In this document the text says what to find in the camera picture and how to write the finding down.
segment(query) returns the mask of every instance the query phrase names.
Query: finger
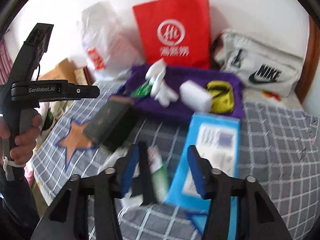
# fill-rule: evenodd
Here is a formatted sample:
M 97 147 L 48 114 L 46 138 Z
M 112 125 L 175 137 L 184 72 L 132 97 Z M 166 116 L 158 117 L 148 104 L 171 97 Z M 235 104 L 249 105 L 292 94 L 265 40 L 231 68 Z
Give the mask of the finger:
M 20 159 L 21 157 L 29 154 L 36 147 L 36 141 L 27 146 L 17 146 L 10 151 L 10 157 L 12 159 Z
M 39 127 L 31 127 L 25 133 L 17 135 L 14 139 L 17 146 L 28 145 L 30 141 L 36 140 L 40 134 Z
M 32 126 L 39 127 L 40 125 L 42 125 L 42 117 L 40 114 L 37 114 L 32 119 Z
M 8 139 L 10 137 L 10 131 L 2 117 L 0 117 L 0 137 L 3 139 Z
M 32 152 L 24 155 L 23 157 L 19 158 L 19 159 L 15 159 L 14 162 L 17 165 L 23 165 L 26 164 L 32 157 Z

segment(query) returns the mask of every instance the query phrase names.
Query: checkered bedsheet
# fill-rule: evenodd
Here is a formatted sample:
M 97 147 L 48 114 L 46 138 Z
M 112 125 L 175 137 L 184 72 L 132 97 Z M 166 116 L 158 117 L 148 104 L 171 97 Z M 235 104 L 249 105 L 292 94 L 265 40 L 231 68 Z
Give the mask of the checkered bedsheet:
M 103 149 L 77 151 L 65 171 L 65 152 L 56 147 L 68 133 L 71 118 L 80 123 L 91 119 L 121 84 L 98 83 L 98 86 L 100 96 L 74 103 L 32 159 L 36 181 L 47 203 L 51 203 L 71 174 L 96 175 L 109 156 Z M 239 177 L 255 176 L 278 208 L 292 237 L 302 239 L 317 218 L 320 166 L 313 141 L 319 120 L 302 111 L 259 103 L 245 102 L 244 110 L 246 118 L 241 123 Z M 187 131 L 188 127 L 142 118 L 125 144 L 145 141 L 149 146 L 157 145 L 171 181 Z M 95 239 L 93 201 L 90 197 L 89 239 Z M 200 239 L 183 210 L 166 204 L 128 211 L 120 228 L 124 239 Z

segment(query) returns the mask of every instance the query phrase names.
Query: blue gripper pad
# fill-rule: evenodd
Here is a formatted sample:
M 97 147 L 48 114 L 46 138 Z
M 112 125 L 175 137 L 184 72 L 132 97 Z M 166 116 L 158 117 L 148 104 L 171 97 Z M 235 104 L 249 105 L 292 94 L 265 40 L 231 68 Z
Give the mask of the blue gripper pad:
M 121 188 L 121 196 L 124 197 L 126 193 L 128 193 L 131 183 L 132 183 L 132 176 L 134 173 L 134 170 L 137 166 L 138 160 L 139 160 L 139 147 L 135 146 L 133 149 L 129 149 L 128 154 L 132 151 L 132 155 L 130 157 L 130 160 L 128 162 L 127 168 L 125 169 L 123 175 L 122 175 L 122 188 Z
M 202 173 L 200 171 L 200 167 L 198 166 L 197 160 L 193 154 L 193 150 L 191 147 L 188 147 L 187 157 L 188 157 L 188 163 L 190 166 L 191 174 L 193 181 L 196 185 L 197 192 L 201 195 L 202 198 L 204 198 L 205 189 L 204 189 L 204 177 L 202 176 Z

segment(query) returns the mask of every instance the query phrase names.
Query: pink fabric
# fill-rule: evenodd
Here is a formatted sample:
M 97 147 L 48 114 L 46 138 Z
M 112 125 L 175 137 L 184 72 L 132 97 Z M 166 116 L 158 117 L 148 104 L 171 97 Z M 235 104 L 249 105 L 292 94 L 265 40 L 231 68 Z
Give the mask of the pink fabric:
M 0 39 L 0 85 L 6 84 L 12 65 L 13 63 L 7 51 L 4 39 Z
M 34 179 L 34 174 L 33 170 L 31 170 L 28 165 L 24 167 L 24 176 L 27 179 L 27 182 L 29 184 L 29 187 L 32 187 L 33 179 Z

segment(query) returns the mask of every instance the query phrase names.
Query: purple cloth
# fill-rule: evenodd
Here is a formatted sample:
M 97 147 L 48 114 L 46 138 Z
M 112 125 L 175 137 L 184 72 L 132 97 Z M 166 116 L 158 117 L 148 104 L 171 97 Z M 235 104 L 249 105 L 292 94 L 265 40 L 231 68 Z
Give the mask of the purple cloth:
M 145 80 L 145 75 L 150 65 L 134 66 L 132 67 L 132 75 L 125 84 L 125 90 L 128 92 L 127 96 L 140 87 Z M 224 116 L 231 116 L 236 118 L 243 118 L 244 111 L 242 108 L 242 89 L 243 85 L 234 74 L 223 73 L 216 70 L 203 70 L 197 68 L 182 68 L 182 67 L 167 67 L 164 77 L 167 85 L 176 91 L 178 94 L 180 85 L 188 80 L 192 80 L 202 87 L 212 80 L 221 80 L 229 82 L 232 85 L 235 108 L 232 113 L 222 114 Z M 194 111 L 185 106 L 180 98 L 176 103 L 170 103 L 167 108 L 163 108 L 158 101 L 155 101 L 150 96 L 144 98 L 134 98 L 135 108 L 147 116 L 160 119 L 167 122 L 188 123 Z

